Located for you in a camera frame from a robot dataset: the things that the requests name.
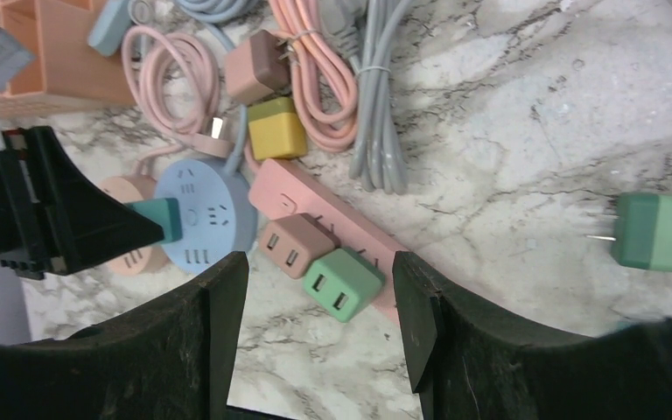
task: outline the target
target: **blue cable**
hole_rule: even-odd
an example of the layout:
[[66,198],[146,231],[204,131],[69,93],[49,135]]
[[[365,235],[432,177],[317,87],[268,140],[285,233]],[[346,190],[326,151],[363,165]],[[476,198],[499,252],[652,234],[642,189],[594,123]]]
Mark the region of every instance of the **blue cable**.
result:
[[[200,21],[214,37],[220,41],[227,52],[233,51],[235,44],[216,25],[223,24],[228,20],[238,18],[248,13],[260,0],[175,0],[177,6],[189,17]],[[232,175],[238,171],[243,159],[243,150],[246,147],[246,139],[249,136],[249,109],[245,105],[239,107],[241,122],[238,128],[238,137],[235,146],[227,158],[223,171]]]

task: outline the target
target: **pink cable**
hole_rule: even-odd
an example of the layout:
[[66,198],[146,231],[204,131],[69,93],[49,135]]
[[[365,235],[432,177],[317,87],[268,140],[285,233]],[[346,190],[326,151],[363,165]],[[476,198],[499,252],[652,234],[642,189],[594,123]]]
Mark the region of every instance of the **pink cable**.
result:
[[[295,51],[290,57],[292,96],[310,139],[330,152],[346,150],[356,138],[359,90],[354,74],[318,32],[317,0],[269,0],[280,31],[272,34],[289,40]],[[323,74],[341,111],[327,114],[320,99]]]
[[[155,42],[143,57],[136,77],[131,60],[132,48],[135,38],[141,36],[151,37]],[[172,115],[164,95],[164,76],[174,62],[181,68],[194,99],[192,108],[182,117]],[[200,135],[220,104],[218,65],[206,45],[185,33],[164,35],[149,26],[133,26],[122,41],[122,67],[130,92],[143,111],[143,116],[161,134],[178,142],[140,155],[133,168],[135,174],[142,173],[152,159],[182,151],[186,147],[216,156],[224,154],[224,151],[220,151],[220,143],[213,143],[211,137]]]

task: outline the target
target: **marble countertop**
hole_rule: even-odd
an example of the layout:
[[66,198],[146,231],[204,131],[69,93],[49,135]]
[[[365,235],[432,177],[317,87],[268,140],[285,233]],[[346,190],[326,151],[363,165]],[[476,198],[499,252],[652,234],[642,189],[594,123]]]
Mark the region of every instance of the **marble countertop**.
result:
[[[672,317],[672,275],[625,269],[595,217],[619,193],[672,192],[672,8],[663,0],[416,0],[395,45],[395,120],[413,186],[364,192],[349,153],[307,171],[466,288],[524,317],[598,335],[623,319]],[[162,26],[202,28],[158,5]],[[267,7],[227,27],[273,27]],[[175,102],[189,102],[172,80]],[[167,140],[134,109],[49,123],[94,182]],[[158,171],[171,162],[163,159]],[[258,252],[230,402],[294,418],[420,417],[399,329],[369,308],[342,325]],[[99,267],[24,281],[35,339],[64,338],[190,277]]]

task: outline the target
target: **green block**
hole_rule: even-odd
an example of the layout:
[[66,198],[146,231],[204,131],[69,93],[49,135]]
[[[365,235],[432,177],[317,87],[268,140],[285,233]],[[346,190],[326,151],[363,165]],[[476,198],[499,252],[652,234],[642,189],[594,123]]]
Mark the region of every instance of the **green block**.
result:
[[176,242],[181,239],[181,217],[179,216],[179,201],[176,199],[146,199],[128,203],[127,207],[152,221],[164,229],[164,239],[156,242]]
[[367,307],[384,284],[385,275],[350,248],[315,260],[303,280],[305,291],[341,322]]
[[627,267],[672,272],[672,196],[623,194],[617,214],[614,259]]

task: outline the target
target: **gray cable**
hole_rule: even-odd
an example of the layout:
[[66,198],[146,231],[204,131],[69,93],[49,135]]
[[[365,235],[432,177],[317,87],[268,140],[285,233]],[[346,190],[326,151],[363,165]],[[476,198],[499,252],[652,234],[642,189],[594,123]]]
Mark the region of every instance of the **gray cable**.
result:
[[349,59],[359,75],[359,128],[349,177],[361,178],[367,191],[408,191],[408,167],[403,158],[390,100],[391,43],[412,0],[369,0],[367,25],[361,31],[361,59]]

